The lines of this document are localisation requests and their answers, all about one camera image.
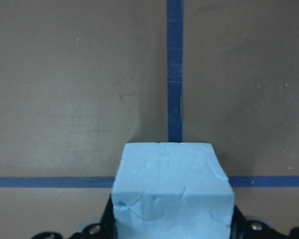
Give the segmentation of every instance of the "horizontal blue tape line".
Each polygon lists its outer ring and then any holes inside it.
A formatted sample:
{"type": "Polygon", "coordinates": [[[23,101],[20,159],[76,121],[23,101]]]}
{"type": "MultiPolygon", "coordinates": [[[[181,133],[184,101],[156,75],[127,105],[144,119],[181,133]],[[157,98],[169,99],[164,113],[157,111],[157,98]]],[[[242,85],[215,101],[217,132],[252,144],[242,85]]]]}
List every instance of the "horizontal blue tape line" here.
{"type": "Polygon", "coordinates": [[[111,188],[114,177],[0,177],[4,188],[111,188]]]}
{"type": "MultiPolygon", "coordinates": [[[[111,188],[114,177],[0,177],[2,188],[111,188]]],[[[299,176],[229,176],[239,187],[299,187],[299,176]]]]}
{"type": "Polygon", "coordinates": [[[229,183],[239,187],[299,187],[299,176],[231,176],[229,183]]]}

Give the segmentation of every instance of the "screw head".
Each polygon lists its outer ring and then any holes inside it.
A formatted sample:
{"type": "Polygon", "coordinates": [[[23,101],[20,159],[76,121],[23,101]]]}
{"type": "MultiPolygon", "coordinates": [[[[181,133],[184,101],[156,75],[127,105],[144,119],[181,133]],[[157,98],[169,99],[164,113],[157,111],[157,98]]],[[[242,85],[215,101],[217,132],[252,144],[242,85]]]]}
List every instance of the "screw head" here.
{"type": "Polygon", "coordinates": [[[254,230],[254,231],[262,231],[264,228],[264,226],[258,222],[253,222],[253,223],[251,223],[250,226],[251,226],[252,230],[254,230]]]}
{"type": "Polygon", "coordinates": [[[99,233],[100,230],[101,230],[101,226],[100,226],[100,225],[95,225],[95,226],[93,226],[93,227],[90,229],[89,233],[90,233],[90,235],[94,235],[94,234],[99,233]]]}

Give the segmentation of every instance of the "foam block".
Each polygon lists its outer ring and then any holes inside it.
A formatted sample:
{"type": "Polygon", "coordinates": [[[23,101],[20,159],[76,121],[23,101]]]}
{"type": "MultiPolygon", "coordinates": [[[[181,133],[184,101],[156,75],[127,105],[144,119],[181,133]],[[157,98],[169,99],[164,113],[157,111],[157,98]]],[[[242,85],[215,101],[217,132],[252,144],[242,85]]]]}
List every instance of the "foam block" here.
{"type": "Polygon", "coordinates": [[[128,143],[112,190],[118,239],[228,239],[234,193],[209,143],[128,143]]]}

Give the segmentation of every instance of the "tan floor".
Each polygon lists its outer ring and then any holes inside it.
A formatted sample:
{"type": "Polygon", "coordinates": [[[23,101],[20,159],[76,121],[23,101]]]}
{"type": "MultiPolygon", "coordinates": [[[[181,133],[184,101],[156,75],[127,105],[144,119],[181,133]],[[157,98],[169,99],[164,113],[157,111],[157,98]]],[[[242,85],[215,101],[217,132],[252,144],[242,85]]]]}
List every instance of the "tan floor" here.
{"type": "MultiPolygon", "coordinates": [[[[69,237],[99,219],[111,189],[0,188],[0,238],[30,239],[42,231],[69,237]]],[[[282,233],[299,226],[299,188],[236,188],[244,215],[265,219],[282,233]]]]}

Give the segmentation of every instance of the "cube top face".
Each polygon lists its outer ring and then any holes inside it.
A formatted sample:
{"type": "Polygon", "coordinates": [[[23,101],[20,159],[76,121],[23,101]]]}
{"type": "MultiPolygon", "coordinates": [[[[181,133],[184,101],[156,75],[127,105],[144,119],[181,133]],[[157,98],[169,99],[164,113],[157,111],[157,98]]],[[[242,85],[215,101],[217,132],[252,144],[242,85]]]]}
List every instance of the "cube top face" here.
{"type": "Polygon", "coordinates": [[[127,143],[113,185],[119,193],[233,194],[209,143],[127,143]]]}

